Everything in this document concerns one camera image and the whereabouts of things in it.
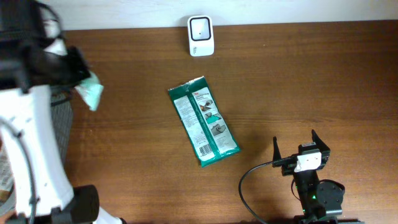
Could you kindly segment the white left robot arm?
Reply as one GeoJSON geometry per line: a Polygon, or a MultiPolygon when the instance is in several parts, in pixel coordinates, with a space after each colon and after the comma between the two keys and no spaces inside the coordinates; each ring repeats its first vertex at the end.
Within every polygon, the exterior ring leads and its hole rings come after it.
{"type": "Polygon", "coordinates": [[[14,178],[9,223],[122,223],[93,185],[65,173],[52,109],[90,77],[81,52],[65,45],[60,18],[39,1],[1,2],[1,141],[14,178]]]}

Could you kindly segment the light green wipes pack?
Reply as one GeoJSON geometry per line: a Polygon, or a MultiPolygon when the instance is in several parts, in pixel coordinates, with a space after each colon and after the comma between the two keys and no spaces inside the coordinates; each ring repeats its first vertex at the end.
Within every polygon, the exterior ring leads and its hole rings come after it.
{"type": "Polygon", "coordinates": [[[90,71],[90,76],[88,78],[82,80],[75,87],[75,90],[89,107],[90,111],[96,111],[98,109],[103,89],[104,86],[92,71],[90,71]]]}

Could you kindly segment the white cream tube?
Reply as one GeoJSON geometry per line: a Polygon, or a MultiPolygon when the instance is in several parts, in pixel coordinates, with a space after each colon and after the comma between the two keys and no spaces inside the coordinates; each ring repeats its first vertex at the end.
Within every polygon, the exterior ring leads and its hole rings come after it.
{"type": "Polygon", "coordinates": [[[8,200],[14,185],[11,165],[4,146],[1,146],[1,203],[8,200]]]}

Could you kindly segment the green glove package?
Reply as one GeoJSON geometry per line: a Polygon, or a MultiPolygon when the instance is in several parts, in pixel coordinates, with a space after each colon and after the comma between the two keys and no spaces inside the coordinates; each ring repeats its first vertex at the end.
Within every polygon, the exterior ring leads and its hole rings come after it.
{"type": "Polygon", "coordinates": [[[202,167],[241,151],[205,77],[171,88],[168,94],[202,167]]]}

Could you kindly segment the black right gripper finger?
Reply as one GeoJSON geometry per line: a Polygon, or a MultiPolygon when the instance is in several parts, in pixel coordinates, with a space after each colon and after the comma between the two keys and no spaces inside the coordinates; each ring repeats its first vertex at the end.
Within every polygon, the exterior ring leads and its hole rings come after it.
{"type": "Polygon", "coordinates": [[[318,134],[315,132],[314,129],[311,131],[311,134],[312,134],[312,140],[319,148],[320,152],[330,151],[330,148],[320,139],[320,137],[318,136],[318,134]]]}
{"type": "Polygon", "coordinates": [[[280,160],[281,158],[281,154],[280,154],[280,150],[279,150],[279,146],[277,143],[277,137],[274,136],[273,137],[273,158],[272,158],[272,166],[273,167],[279,167],[280,166],[280,160]]]}

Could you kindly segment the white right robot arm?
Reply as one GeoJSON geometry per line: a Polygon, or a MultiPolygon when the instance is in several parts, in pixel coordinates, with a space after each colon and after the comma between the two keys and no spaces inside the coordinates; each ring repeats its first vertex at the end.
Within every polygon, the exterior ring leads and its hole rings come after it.
{"type": "Polygon", "coordinates": [[[293,177],[291,187],[295,187],[303,214],[294,217],[295,223],[361,223],[358,219],[338,217],[343,213],[342,203],[345,186],[330,179],[319,179],[317,172],[322,170],[330,158],[331,149],[312,130],[312,141],[298,146],[298,153],[283,158],[277,138],[273,138],[272,166],[280,167],[283,176],[293,177]]]}

